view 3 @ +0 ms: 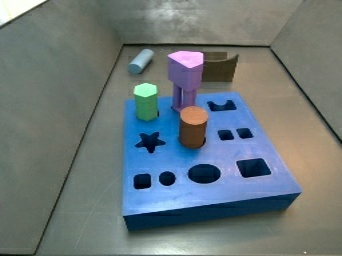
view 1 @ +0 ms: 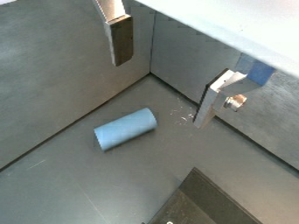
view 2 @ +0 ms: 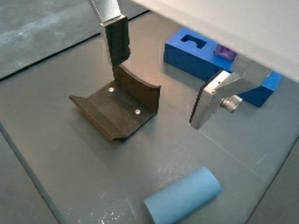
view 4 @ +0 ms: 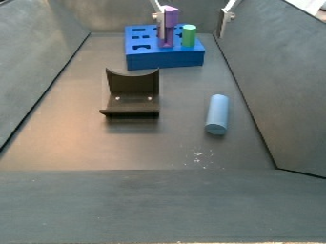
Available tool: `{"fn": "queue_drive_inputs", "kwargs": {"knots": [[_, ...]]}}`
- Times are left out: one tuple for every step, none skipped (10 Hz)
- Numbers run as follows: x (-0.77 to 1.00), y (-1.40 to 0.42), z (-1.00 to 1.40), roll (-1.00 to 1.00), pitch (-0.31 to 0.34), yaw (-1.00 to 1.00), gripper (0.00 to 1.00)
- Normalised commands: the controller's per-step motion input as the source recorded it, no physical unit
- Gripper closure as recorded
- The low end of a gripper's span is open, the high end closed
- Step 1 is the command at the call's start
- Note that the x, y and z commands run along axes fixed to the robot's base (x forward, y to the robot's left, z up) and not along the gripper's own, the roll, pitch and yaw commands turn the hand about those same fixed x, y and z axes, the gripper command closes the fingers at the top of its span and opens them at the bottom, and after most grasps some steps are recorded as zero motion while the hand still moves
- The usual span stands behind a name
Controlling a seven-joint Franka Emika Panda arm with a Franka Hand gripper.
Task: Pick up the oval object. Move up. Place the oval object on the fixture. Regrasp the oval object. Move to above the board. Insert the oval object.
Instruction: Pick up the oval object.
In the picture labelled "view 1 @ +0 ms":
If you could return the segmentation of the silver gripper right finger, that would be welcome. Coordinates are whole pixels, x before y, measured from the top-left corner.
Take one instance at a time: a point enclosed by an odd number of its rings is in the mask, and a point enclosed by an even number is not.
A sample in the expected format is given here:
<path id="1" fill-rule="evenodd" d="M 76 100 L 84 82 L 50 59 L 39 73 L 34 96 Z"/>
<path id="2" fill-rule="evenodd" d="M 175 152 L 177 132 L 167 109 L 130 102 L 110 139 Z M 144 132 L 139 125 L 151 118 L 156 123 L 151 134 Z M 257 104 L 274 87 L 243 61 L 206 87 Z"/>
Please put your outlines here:
<path id="1" fill-rule="evenodd" d="M 194 125 L 202 129 L 223 109 L 238 112 L 247 102 L 245 93 L 262 88 L 275 71 L 269 64 L 242 54 L 235 68 L 225 69 L 206 85 Z"/>

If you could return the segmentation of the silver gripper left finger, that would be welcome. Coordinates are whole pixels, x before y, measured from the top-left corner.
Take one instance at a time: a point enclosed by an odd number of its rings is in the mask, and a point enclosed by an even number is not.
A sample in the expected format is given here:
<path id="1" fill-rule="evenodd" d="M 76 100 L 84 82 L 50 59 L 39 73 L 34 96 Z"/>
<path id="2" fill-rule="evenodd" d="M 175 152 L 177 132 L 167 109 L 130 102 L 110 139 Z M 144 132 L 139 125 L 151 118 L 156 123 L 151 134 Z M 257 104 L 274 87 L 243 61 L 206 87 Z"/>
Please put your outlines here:
<path id="1" fill-rule="evenodd" d="M 122 0 L 92 1 L 106 28 L 112 63 L 119 67 L 134 56 L 134 18 Z"/>

